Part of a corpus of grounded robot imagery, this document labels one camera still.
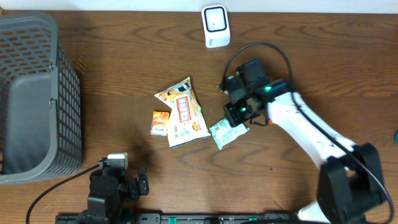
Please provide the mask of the small orange snack packet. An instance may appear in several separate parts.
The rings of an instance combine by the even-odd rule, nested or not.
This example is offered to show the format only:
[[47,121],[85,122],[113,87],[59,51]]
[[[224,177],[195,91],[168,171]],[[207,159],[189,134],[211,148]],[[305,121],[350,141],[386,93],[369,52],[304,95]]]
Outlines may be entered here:
[[150,134],[154,136],[166,136],[169,123],[169,112],[154,111]]

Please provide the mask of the yellow white chips bag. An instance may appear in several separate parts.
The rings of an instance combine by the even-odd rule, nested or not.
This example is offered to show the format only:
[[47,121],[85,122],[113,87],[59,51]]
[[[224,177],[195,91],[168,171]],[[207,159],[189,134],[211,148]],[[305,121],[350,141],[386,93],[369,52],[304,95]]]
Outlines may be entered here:
[[167,125],[170,148],[210,137],[190,77],[170,85],[154,96],[171,109]]

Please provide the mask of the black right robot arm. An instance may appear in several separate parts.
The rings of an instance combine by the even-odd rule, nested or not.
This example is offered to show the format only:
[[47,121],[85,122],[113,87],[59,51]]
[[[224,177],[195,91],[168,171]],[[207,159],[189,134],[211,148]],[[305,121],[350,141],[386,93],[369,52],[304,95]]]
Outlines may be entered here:
[[260,61],[246,62],[219,85],[231,101],[224,106],[235,127],[264,116],[289,134],[320,171],[317,199],[302,208],[301,220],[360,223],[388,197],[380,157],[370,143],[358,145],[326,124],[287,80],[271,80]]

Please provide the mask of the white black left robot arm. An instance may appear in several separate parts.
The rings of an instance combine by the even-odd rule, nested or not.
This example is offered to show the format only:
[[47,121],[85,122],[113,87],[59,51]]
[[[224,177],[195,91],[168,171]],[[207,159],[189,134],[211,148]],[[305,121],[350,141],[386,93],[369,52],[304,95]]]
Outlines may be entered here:
[[77,224],[132,224],[133,211],[124,208],[124,202],[137,201],[149,193],[146,168],[137,177],[126,178],[125,159],[102,159],[99,169],[90,175],[90,193],[87,209],[76,219]]

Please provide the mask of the pale green wipes pack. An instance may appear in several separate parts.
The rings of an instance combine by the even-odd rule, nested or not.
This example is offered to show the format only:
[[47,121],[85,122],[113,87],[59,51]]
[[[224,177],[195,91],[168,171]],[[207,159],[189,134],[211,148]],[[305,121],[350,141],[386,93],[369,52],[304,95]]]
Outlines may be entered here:
[[239,124],[233,128],[227,119],[220,120],[210,128],[211,135],[219,150],[222,150],[225,145],[246,134],[249,130],[244,124]]

